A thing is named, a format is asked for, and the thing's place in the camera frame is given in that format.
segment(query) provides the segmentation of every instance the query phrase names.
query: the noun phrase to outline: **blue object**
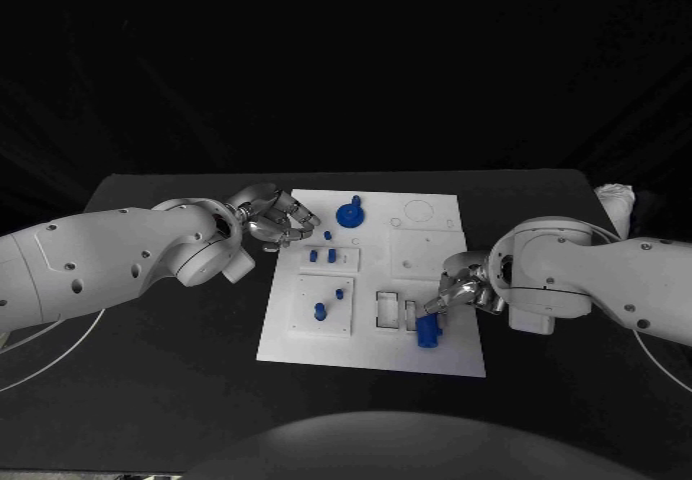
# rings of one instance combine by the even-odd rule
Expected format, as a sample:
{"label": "blue object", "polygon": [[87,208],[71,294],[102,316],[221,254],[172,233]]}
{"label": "blue object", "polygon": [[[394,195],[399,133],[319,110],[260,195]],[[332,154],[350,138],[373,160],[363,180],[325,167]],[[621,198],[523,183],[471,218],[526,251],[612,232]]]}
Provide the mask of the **blue object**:
{"label": "blue object", "polygon": [[436,337],[442,334],[436,326],[436,313],[430,313],[415,320],[415,331],[417,333],[417,346],[420,348],[436,347]]}
{"label": "blue object", "polygon": [[355,228],[364,220],[364,212],[360,208],[360,197],[353,195],[350,203],[341,205],[335,211],[335,221],[345,228]]}
{"label": "blue object", "polygon": [[314,304],[314,318],[321,322],[327,318],[327,309],[322,303]]}

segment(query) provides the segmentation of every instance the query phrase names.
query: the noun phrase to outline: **table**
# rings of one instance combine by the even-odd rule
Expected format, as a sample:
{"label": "table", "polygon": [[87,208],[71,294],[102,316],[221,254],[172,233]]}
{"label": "table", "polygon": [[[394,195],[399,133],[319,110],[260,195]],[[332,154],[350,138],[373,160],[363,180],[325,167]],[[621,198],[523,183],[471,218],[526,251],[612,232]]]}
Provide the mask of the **table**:
{"label": "table", "polygon": [[[527,218],[562,215],[611,231],[573,170],[107,177],[86,211],[223,199],[244,185],[458,196],[469,250]],[[692,398],[593,308],[554,334],[513,331],[476,312],[487,379],[254,361],[275,255],[244,245],[256,267],[184,288],[159,281],[106,310],[51,370],[0,394],[0,467],[184,472],[230,442],[337,412],[403,410],[481,419],[608,457],[660,478],[692,476]],[[0,357],[2,385],[73,343],[93,316]]]}

